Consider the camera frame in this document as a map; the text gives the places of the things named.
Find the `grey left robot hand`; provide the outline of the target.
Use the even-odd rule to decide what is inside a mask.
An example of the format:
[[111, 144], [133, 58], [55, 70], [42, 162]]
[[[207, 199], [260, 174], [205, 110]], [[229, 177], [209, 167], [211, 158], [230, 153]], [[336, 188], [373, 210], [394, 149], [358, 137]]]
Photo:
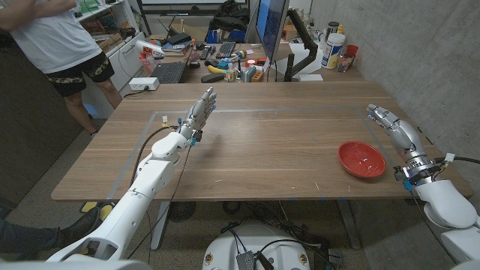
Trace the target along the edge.
[[213, 88], [210, 87], [187, 111], [187, 115], [178, 129], [178, 133], [185, 137], [188, 142], [191, 141], [197, 131], [201, 131], [205, 126], [207, 118], [216, 108], [216, 97], [217, 94], [214, 93]]

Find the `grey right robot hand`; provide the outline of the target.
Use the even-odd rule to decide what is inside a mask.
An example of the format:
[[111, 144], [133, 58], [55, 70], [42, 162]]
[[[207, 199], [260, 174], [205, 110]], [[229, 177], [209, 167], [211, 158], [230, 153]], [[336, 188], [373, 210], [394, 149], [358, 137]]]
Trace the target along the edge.
[[394, 167], [395, 178], [409, 182], [412, 186], [434, 182], [435, 174], [441, 169], [432, 160], [428, 160], [427, 152], [415, 129], [381, 106], [371, 103], [367, 111], [368, 118], [385, 129], [394, 150], [406, 164]]

